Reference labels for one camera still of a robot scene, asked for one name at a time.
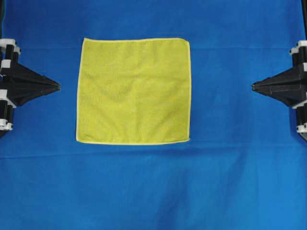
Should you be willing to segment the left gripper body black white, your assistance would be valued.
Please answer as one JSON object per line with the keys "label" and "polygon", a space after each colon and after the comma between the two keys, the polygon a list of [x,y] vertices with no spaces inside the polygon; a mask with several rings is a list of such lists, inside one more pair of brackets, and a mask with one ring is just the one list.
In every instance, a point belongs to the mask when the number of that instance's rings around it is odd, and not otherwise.
{"label": "left gripper body black white", "polygon": [[13,130],[13,112],[16,108],[14,103],[9,98],[9,86],[4,85],[12,82],[13,62],[18,61],[21,54],[20,48],[17,46],[15,39],[1,38],[0,39],[0,130]]}

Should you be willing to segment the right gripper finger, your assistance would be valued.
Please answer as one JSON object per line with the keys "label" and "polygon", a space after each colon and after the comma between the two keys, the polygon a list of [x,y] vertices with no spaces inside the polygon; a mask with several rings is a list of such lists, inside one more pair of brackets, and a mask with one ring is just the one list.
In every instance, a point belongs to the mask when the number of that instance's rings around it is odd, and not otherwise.
{"label": "right gripper finger", "polygon": [[304,100],[304,90],[300,87],[252,87],[254,92],[269,96],[293,107]]}
{"label": "right gripper finger", "polygon": [[252,88],[277,85],[292,85],[295,83],[301,83],[302,79],[303,64],[299,64],[275,76],[253,83]]}

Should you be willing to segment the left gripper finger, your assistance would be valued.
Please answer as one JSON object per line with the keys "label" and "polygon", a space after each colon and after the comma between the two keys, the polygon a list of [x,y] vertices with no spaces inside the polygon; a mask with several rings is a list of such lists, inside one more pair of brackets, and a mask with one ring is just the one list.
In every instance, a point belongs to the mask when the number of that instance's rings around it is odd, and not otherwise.
{"label": "left gripper finger", "polygon": [[40,75],[15,61],[10,62],[10,67],[8,68],[8,75],[12,76],[12,78],[17,81],[60,86],[59,83],[53,81],[52,79],[49,79],[44,75]]}
{"label": "left gripper finger", "polygon": [[41,96],[49,95],[51,93],[57,92],[60,90],[59,86],[47,87],[40,89],[24,89],[24,90],[12,90],[8,92],[8,98],[16,105],[17,107],[23,106],[27,102],[39,98]]}

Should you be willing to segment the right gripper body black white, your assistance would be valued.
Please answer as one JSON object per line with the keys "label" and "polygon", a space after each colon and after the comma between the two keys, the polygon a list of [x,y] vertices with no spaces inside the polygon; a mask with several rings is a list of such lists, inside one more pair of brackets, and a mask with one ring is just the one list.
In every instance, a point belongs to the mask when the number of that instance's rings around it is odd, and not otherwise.
{"label": "right gripper body black white", "polygon": [[307,132],[307,41],[301,40],[290,51],[293,67],[299,67],[299,77],[303,99],[293,106],[296,114],[297,133]]}

